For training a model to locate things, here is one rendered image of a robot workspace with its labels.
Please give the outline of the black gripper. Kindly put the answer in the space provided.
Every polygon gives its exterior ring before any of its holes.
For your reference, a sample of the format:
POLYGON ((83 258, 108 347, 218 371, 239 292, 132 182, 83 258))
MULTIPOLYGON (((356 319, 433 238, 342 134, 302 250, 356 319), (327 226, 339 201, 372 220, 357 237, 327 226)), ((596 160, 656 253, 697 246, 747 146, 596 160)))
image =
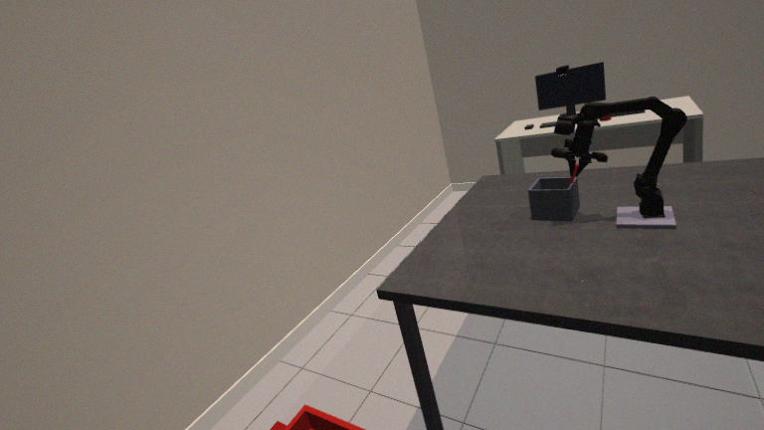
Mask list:
POLYGON ((575 136, 573 138, 573 146, 571 148, 571 152, 566 151, 564 149, 560 149, 560 148, 554 148, 552 149, 551 155, 553 155, 554 157, 565 158, 566 160, 568 160, 571 176, 573 176, 574 169, 575 169, 575 164, 576 164, 575 157, 581 157, 579 158, 579 166, 575 175, 575 177, 577 177, 580 174, 580 172, 589 163, 592 163, 591 159, 596 159, 598 162, 608 162, 607 154, 604 154, 601 152, 592 152, 591 154, 589 154, 588 150, 589 150, 589 146, 591 142, 592 142, 591 138, 582 138, 582 137, 575 136))

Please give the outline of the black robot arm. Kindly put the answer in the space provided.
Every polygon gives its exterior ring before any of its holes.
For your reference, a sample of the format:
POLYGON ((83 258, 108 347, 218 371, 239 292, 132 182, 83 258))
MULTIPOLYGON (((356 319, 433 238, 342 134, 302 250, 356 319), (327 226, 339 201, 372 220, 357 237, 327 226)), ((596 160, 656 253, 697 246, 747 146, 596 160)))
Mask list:
POLYGON ((594 126, 600 127, 598 122, 590 121, 611 113, 650 109, 662 120, 661 134, 657 145, 645 171, 637 173, 634 188, 637 196, 641 198, 639 203, 640 214, 643 218, 666 217, 664 213, 664 199, 662 192, 657 188, 658 175, 668 154, 670 144, 687 121, 687 116, 680 108, 671 108, 656 97, 629 100, 615 103, 585 103, 580 112, 574 118, 559 116, 555 125, 554 133, 570 135, 582 138, 592 138, 594 126), (585 123, 579 123, 584 121, 585 123))

